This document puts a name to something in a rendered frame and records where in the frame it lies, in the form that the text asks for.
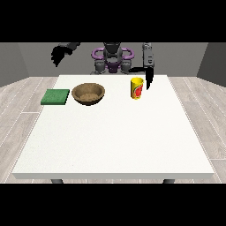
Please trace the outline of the brown wooden bowl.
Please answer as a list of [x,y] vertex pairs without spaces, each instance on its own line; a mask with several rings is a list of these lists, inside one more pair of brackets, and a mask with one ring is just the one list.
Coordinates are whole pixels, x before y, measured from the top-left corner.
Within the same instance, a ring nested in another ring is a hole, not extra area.
[[97,83],[83,83],[72,89],[72,97],[74,100],[86,106],[98,103],[104,95],[104,87]]

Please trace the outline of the green square pad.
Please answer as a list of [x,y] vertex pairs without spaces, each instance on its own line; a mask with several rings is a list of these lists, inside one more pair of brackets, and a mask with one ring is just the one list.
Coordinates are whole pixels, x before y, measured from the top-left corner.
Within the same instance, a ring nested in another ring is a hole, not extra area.
[[48,89],[41,99],[41,105],[65,105],[69,89]]

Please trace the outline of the yellow cup with melon print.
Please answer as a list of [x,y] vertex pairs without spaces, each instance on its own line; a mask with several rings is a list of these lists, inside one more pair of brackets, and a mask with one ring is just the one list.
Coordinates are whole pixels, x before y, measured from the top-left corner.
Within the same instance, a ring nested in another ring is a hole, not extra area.
[[135,77],[131,79],[131,98],[132,99],[138,100],[141,97],[143,84],[144,84],[143,78]]

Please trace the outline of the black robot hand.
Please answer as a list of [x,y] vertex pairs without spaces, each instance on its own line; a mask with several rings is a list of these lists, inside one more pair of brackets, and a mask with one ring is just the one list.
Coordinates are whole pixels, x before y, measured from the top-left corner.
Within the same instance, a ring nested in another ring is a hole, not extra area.
[[147,88],[150,88],[150,85],[153,81],[154,78],[154,68],[153,67],[133,67],[129,70],[131,73],[135,72],[144,72],[146,74],[146,83],[147,83]]
[[72,49],[68,46],[56,46],[51,52],[51,60],[55,67],[58,67],[60,62],[64,59],[65,55],[71,55]]

